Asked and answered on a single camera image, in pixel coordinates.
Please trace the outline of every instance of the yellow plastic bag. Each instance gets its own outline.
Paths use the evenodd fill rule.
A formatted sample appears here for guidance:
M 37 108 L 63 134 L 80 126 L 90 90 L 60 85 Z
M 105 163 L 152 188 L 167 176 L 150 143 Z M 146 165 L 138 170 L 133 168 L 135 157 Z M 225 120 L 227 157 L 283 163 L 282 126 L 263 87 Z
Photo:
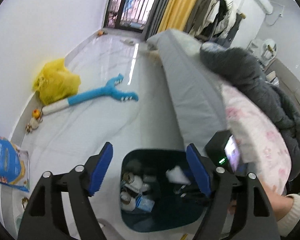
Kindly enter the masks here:
M 33 90 L 45 105 L 78 93 L 80 77 L 65 67 L 65 59 L 57 59 L 44 65 L 33 84 Z

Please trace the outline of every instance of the phone screen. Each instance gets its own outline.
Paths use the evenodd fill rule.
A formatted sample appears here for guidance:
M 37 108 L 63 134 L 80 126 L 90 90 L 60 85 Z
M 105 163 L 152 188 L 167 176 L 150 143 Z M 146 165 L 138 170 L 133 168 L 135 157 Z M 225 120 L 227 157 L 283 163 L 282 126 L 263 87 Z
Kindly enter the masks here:
M 229 138 L 226 144 L 225 153 L 232 168 L 232 171 L 236 172 L 240 162 L 240 152 L 233 135 Z

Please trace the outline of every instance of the blue package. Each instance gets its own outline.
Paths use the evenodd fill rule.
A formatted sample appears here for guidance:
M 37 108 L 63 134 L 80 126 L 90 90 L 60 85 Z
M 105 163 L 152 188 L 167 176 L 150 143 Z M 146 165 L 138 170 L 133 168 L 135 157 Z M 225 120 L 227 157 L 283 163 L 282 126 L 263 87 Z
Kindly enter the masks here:
M 0 137 L 0 183 L 29 192 L 29 154 Z
M 141 196 L 136 200 L 136 207 L 143 211 L 151 212 L 153 206 L 154 206 L 154 201 L 151 199 L 145 198 L 144 196 Z

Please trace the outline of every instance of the yellow curtain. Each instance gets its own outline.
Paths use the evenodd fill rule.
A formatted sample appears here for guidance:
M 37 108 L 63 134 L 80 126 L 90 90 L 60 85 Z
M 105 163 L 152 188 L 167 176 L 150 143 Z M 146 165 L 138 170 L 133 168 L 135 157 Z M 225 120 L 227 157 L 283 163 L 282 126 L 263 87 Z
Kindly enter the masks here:
M 197 0 L 169 0 L 158 33 L 171 28 L 183 31 L 196 1 Z

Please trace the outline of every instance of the trash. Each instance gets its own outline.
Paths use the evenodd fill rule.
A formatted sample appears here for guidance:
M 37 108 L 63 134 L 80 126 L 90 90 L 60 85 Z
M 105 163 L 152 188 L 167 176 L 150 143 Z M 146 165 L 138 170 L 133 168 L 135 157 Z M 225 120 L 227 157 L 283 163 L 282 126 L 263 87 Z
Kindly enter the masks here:
M 267 76 L 266 76 L 266 82 L 269 83 L 269 84 L 272 84 L 276 87 L 279 87 L 279 79 L 278 77 L 276 76 L 276 73 L 275 71 L 272 71 L 271 73 L 269 73 Z
M 31 133 L 33 130 L 36 130 L 39 127 L 39 122 L 32 117 L 30 122 L 26 126 L 26 134 Z
M 39 109 L 34 109 L 32 111 L 32 117 L 35 119 L 41 119 L 41 111 Z
M 127 172 L 123 175 L 123 180 L 125 180 L 127 183 L 125 184 L 125 186 L 136 192 L 136 193 L 140 193 L 140 189 L 142 188 L 143 185 L 143 181 L 141 179 L 141 177 L 137 176 L 137 175 L 133 175 L 133 173 L 131 172 Z
M 144 192 L 147 192 L 147 191 L 150 191 L 151 190 L 151 187 L 150 187 L 150 185 L 149 184 L 146 184 L 146 183 L 144 183 L 144 184 L 142 184 L 142 187 L 140 188 L 140 192 L 142 192 L 142 193 L 144 193 Z
M 136 207 L 143 211 L 151 212 L 154 207 L 154 201 L 144 196 L 140 196 L 136 200 Z
M 210 202 L 205 194 L 200 192 L 197 184 L 192 183 L 191 185 L 176 184 L 173 188 L 173 192 L 185 200 L 195 200 L 198 205 L 207 206 Z
M 29 192 L 29 154 L 0 137 L 0 183 Z
M 80 77 L 71 73 L 64 65 L 64 58 L 44 65 L 33 84 L 33 90 L 39 92 L 39 98 L 45 105 L 76 95 Z
M 127 192 L 136 200 L 133 211 L 121 209 L 122 220 L 128 228 L 142 233 L 162 231 L 191 224 L 200 218 L 206 207 L 198 203 L 197 198 L 193 199 L 190 192 L 183 198 L 181 194 L 185 192 L 175 194 L 174 187 L 178 186 L 179 190 L 182 185 L 172 184 L 166 177 L 166 171 L 175 166 L 180 167 L 192 182 L 191 186 L 197 186 L 183 151 L 138 149 L 125 156 L 120 192 Z M 131 187 L 136 177 L 143 179 L 139 190 Z
M 125 211 L 133 211 L 136 208 L 136 199 L 131 197 L 128 192 L 120 193 L 120 207 Z
M 167 170 L 166 176 L 168 181 L 175 184 L 186 184 L 190 185 L 191 181 L 187 178 L 187 176 L 183 173 L 180 166 L 175 166 L 172 170 Z
M 156 176 L 150 176 L 150 175 L 143 175 L 143 182 L 144 183 L 153 183 L 157 181 L 157 177 Z
M 125 39 L 125 40 L 120 40 L 122 43 L 128 45 L 128 46 L 134 46 L 135 42 L 133 40 L 130 39 Z
M 29 199 L 27 197 L 23 197 L 22 200 L 21 200 L 21 204 L 22 204 L 22 207 L 23 207 L 23 210 L 26 210 L 26 206 L 29 202 Z M 16 218 L 16 229 L 17 229 L 17 232 L 19 232 L 19 229 L 20 229 L 20 225 L 21 225 L 21 220 L 22 220 L 22 217 L 23 217 L 23 213 L 24 211 L 17 216 Z
M 184 235 L 180 238 L 180 240 L 186 240 L 186 239 L 187 239 L 187 236 L 188 236 L 188 234 L 184 234 Z

